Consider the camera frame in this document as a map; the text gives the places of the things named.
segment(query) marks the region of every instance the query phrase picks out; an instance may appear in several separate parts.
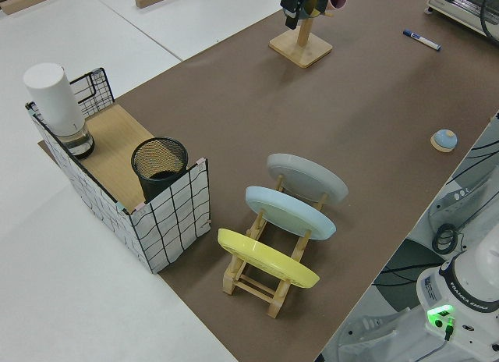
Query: white lid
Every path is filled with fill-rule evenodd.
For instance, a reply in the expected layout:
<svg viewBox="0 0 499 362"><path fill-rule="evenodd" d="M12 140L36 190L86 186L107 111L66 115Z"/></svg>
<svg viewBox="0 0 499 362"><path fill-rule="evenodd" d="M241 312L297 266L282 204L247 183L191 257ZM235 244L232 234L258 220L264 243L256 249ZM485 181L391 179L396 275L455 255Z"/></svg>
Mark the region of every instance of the white lid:
<svg viewBox="0 0 499 362"><path fill-rule="evenodd" d="M55 63L39 63L29 68L23 77L24 84L31 89L53 87L64 77L64 69Z"/></svg>

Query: wire basket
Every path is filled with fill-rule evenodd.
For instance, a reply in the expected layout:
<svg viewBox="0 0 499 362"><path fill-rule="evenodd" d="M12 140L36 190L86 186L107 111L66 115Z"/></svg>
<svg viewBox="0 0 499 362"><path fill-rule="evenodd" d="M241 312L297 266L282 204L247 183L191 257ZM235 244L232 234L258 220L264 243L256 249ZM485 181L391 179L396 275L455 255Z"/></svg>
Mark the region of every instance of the wire basket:
<svg viewBox="0 0 499 362"><path fill-rule="evenodd" d="M186 173L188 154L177 140L155 137L141 143L132 154L146 202L153 200Z"/></svg>

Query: brown table mat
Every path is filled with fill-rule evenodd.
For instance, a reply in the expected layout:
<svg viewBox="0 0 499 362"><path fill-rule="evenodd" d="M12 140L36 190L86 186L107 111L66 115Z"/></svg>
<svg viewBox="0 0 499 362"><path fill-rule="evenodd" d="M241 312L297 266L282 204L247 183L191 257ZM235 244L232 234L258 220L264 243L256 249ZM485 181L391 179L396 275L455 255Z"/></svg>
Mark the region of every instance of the brown table mat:
<svg viewBox="0 0 499 362"><path fill-rule="evenodd" d="M286 30L278 12L118 98L153 135L210 160L212 230L161 277L238 360L313 361L497 111L497 49L425 3L349 0L315 19L333 51L309 69L268 47ZM459 138L450 154L430 144L442 128ZM250 227L245 189L274 185L277 152L322 164L350 194L324 209L336 234L303 256L320 281L291 288L274 320L262 300L222 292L230 256L216 238ZM296 241L272 226L262 240L289 253Z"/></svg>

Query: storage box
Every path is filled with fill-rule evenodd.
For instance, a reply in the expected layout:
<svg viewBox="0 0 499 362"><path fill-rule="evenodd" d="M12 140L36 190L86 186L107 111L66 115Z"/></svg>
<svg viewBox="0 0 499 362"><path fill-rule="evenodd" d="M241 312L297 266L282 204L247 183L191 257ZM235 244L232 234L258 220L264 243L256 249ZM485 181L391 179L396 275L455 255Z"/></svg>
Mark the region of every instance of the storage box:
<svg viewBox="0 0 499 362"><path fill-rule="evenodd" d="M174 262L210 230L208 160L201 158L148 204L130 159L142 140L152 137L115 104L104 69L71 82L95 151L75 158L44 124L34 102L27 109L44 142L83 202L152 273Z"/></svg>

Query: green light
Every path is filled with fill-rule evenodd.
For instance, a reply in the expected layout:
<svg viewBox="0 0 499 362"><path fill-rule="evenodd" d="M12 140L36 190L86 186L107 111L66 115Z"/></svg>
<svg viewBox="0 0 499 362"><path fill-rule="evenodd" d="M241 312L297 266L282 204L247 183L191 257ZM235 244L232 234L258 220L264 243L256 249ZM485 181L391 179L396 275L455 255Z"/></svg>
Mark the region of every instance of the green light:
<svg viewBox="0 0 499 362"><path fill-rule="evenodd" d="M443 306L435 307L434 309L430 309L427 311L427 313L428 313L428 316L430 316L430 315L442 313L444 311L450 312L451 310L452 310L451 305L443 305Z"/></svg>
<svg viewBox="0 0 499 362"><path fill-rule="evenodd" d="M437 327L440 327L437 325L437 321L440 320L440 317L444 317L446 315L449 315L449 313L452 312L452 306L451 305L443 305L439 307L435 307L434 309L430 309L426 312L426 315L428 316L428 321L430 321L430 324L436 325Z"/></svg>

